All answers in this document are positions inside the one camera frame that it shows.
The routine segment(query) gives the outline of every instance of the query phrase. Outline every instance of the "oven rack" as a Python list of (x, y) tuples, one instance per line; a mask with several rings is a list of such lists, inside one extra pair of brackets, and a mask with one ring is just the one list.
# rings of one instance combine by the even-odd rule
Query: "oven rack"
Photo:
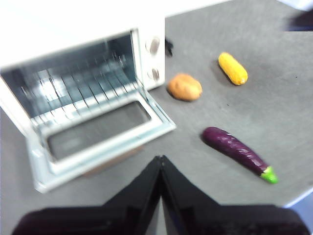
[(129, 61), (113, 52), (32, 73), (21, 89), (36, 113), (33, 124), (58, 125), (143, 88)]

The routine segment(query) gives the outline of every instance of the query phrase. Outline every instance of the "toaster oven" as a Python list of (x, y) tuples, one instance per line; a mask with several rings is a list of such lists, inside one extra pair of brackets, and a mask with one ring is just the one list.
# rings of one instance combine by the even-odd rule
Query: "toaster oven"
[(164, 83), (164, 19), (104, 35), (1, 67), (0, 105), (40, 192), (175, 129), (148, 93)]

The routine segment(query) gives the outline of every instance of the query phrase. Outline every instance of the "plastic food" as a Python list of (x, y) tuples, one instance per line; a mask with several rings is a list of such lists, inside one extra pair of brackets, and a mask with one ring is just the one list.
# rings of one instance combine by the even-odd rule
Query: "plastic food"
[(241, 163), (266, 181), (272, 184), (278, 182), (272, 167), (228, 132), (217, 127), (208, 127), (204, 130), (202, 137), (209, 146)]
[(192, 76), (180, 73), (168, 83), (167, 90), (176, 99), (192, 101), (200, 97), (202, 86)]
[(227, 52), (221, 53), (219, 64), (233, 84), (242, 85), (247, 82), (247, 71), (232, 55)]

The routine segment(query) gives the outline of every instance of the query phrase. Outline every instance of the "potato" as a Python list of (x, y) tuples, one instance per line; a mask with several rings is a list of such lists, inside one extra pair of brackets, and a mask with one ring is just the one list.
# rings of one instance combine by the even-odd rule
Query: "potato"
[(180, 73), (168, 83), (167, 90), (176, 99), (192, 101), (200, 97), (202, 86), (192, 76)]

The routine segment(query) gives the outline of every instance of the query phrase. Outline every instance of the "yellow corn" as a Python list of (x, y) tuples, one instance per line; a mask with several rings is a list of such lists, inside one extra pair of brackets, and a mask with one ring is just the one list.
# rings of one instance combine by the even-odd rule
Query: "yellow corn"
[(245, 68), (227, 52), (220, 54), (219, 64), (233, 84), (242, 85), (248, 80), (248, 73)]

